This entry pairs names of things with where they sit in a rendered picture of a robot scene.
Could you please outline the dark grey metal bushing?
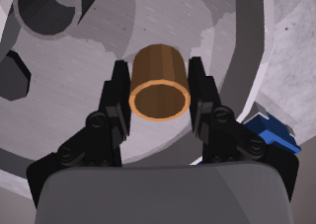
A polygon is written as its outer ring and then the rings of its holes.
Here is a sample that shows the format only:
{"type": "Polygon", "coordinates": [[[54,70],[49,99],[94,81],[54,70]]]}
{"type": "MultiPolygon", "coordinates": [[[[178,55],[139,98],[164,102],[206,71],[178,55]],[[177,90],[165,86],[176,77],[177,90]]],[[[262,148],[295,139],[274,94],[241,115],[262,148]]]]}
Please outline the dark grey metal bushing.
{"type": "Polygon", "coordinates": [[[58,40],[78,26],[94,2],[75,0],[75,7],[67,7],[56,0],[13,0],[13,7],[20,26],[32,37],[58,40]]]}

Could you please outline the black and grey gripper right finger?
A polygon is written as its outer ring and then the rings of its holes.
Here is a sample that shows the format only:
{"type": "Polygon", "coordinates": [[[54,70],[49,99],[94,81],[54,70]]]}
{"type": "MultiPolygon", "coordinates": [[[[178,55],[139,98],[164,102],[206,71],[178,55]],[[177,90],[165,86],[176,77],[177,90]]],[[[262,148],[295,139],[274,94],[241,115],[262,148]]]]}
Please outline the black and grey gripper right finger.
{"type": "Polygon", "coordinates": [[[193,133],[203,142],[201,163],[256,161],[271,165],[280,174],[290,202],[298,158],[266,144],[261,136],[235,120],[233,110],[221,104],[213,76],[205,75],[200,56],[189,59],[188,83],[193,133]]]}

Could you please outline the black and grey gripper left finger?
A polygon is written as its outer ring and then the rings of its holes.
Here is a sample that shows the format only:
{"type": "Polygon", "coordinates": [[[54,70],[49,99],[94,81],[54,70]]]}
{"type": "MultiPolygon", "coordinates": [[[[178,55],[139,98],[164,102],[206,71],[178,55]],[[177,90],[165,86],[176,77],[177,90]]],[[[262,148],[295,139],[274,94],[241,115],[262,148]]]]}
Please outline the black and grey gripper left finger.
{"type": "Polygon", "coordinates": [[[26,175],[36,209],[45,181],[55,172],[75,167],[122,167],[119,146],[130,132],[130,83],[127,62],[116,60],[112,79],[104,83],[99,108],[87,116],[85,127],[57,152],[28,166],[26,175]]]}

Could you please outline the blue crate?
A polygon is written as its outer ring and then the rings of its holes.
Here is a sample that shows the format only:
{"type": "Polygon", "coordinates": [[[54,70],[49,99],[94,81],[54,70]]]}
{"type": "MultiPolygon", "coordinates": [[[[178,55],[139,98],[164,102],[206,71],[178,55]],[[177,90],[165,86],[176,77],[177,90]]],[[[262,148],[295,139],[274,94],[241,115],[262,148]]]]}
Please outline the blue crate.
{"type": "Polygon", "coordinates": [[[295,144],[293,129],[276,119],[257,102],[253,102],[250,112],[246,115],[241,124],[260,135],[267,144],[271,143],[294,155],[302,151],[301,148],[295,144]]]}

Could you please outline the bronze bushing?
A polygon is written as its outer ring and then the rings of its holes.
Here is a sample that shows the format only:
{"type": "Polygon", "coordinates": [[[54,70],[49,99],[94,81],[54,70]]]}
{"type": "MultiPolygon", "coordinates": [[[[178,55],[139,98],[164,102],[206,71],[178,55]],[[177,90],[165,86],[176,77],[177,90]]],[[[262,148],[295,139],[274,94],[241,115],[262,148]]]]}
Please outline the bronze bushing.
{"type": "Polygon", "coordinates": [[[162,43],[142,48],[134,57],[129,92],[129,105],[135,114],[147,120],[167,121],[186,112],[190,103],[181,53],[162,43]]]}

